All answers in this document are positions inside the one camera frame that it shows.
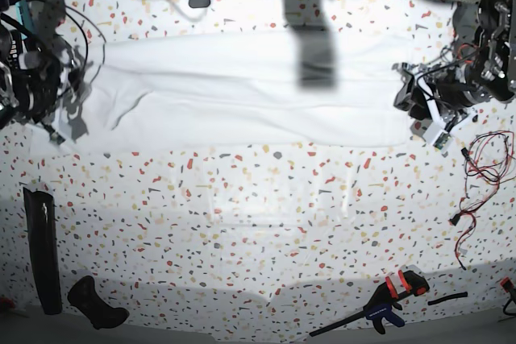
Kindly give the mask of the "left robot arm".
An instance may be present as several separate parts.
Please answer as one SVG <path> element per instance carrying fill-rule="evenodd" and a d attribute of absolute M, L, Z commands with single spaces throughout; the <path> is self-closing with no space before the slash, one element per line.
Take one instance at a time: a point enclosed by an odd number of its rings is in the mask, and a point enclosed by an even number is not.
<path fill-rule="evenodd" d="M 394 107 L 426 123 L 422 138 L 442 153 L 473 120 L 474 106 L 515 99 L 515 0 L 480 0 L 476 20 L 472 38 L 452 45 L 449 62 L 393 66 L 403 82 Z"/>

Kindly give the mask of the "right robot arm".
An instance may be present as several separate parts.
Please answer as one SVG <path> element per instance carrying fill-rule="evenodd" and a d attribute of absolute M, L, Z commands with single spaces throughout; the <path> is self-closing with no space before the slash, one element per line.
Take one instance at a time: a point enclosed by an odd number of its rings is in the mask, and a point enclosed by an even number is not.
<path fill-rule="evenodd" d="M 54 144 L 65 139 L 52 126 L 62 87 L 60 61 L 39 37 L 1 14 L 1 127 L 41 126 Z"/>

